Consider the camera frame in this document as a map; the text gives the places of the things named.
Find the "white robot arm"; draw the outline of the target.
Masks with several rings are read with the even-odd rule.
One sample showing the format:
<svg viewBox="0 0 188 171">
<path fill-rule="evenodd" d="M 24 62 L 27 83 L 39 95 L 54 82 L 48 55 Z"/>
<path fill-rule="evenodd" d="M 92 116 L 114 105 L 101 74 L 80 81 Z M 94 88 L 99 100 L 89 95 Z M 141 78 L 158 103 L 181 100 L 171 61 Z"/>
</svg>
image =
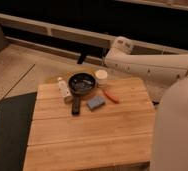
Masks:
<svg viewBox="0 0 188 171">
<path fill-rule="evenodd" d="M 168 86 L 157 108 L 150 171 L 188 171 L 188 54 L 133 55 L 133 41 L 119 36 L 105 64 Z"/>
</svg>

